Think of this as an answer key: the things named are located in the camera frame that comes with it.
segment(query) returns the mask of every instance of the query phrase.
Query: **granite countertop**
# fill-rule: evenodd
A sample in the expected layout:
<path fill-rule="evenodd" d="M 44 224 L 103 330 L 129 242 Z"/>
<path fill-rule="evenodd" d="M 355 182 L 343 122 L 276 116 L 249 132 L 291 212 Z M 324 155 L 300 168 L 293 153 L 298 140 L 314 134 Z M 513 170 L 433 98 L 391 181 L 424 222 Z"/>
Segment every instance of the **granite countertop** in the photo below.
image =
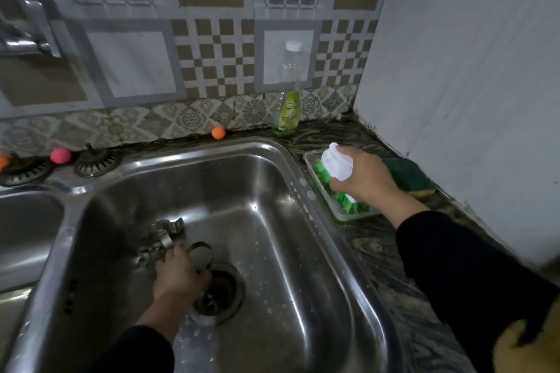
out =
<path fill-rule="evenodd" d="M 296 135 L 290 138 L 278 138 L 270 129 L 233 132 L 226 138 L 256 136 L 272 138 L 283 144 L 303 171 L 306 171 L 306 165 L 302 155 L 307 151 L 325 149 L 331 142 L 359 147 L 383 157 L 395 156 L 354 115 L 343 115 L 340 120 L 319 119 L 301 123 Z M 215 140 L 208 136 L 186 137 L 126 145 L 122 150 L 133 155 L 210 142 Z M 444 196 L 436 193 L 424 202 L 431 209 L 445 212 L 455 221 L 478 229 Z M 383 216 L 375 216 L 342 225 L 340 231 L 355 250 L 356 257 L 361 259 L 370 280 L 393 313 L 399 331 L 408 341 L 412 371 L 474 372 L 450 328 L 438 320 L 424 294 L 406 277 L 396 248 L 395 229 L 391 224 Z"/>

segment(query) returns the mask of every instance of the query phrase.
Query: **person's left hand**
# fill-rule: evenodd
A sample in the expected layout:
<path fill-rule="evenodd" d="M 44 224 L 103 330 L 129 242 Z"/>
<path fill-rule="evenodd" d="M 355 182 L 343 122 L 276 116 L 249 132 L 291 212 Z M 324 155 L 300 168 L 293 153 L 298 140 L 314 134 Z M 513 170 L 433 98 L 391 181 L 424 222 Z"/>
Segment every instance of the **person's left hand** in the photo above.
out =
<path fill-rule="evenodd" d="M 180 246 L 167 250 L 165 259 L 156 262 L 157 278 L 153 284 L 153 298 L 165 294 L 176 295 L 193 303 L 212 278 L 209 270 L 195 271 L 188 253 Z"/>

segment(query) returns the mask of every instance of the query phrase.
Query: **bottle label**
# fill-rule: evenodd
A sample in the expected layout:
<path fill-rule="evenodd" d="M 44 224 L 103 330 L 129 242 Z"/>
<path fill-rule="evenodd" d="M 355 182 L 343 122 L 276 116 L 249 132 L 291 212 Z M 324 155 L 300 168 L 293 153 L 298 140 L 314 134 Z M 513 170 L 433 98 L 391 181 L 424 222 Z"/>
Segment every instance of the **bottle label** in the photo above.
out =
<path fill-rule="evenodd" d="M 298 91 L 286 94 L 284 106 L 280 111 L 280 119 L 278 121 L 278 129 L 281 131 L 290 131 L 295 129 L 300 122 L 300 93 Z"/>

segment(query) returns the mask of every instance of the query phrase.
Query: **wall-mounted tap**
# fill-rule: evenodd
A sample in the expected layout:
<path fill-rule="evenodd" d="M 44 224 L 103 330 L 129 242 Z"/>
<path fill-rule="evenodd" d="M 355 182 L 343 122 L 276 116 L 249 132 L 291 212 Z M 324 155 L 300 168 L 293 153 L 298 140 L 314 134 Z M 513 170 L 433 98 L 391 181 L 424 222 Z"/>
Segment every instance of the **wall-mounted tap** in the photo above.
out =
<path fill-rule="evenodd" d="M 17 25 L 0 20 L 0 56 L 49 54 L 60 58 L 60 49 L 43 4 L 38 0 L 24 0 L 24 9 L 29 20 L 37 27 L 38 33 L 28 33 Z"/>

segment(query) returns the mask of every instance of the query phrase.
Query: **double sink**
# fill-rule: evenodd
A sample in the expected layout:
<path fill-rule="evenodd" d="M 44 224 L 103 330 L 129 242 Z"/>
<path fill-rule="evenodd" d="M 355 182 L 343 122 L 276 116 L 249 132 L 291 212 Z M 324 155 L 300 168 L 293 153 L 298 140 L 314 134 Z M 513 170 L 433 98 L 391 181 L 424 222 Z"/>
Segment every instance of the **double sink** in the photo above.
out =
<path fill-rule="evenodd" d="M 386 307 L 273 141 L 129 156 L 95 179 L 64 168 L 0 191 L 0 218 L 6 372 L 86 368 L 152 302 L 138 250 L 178 219 L 176 242 L 211 246 L 213 280 L 175 339 L 176 372 L 407 370 Z"/>

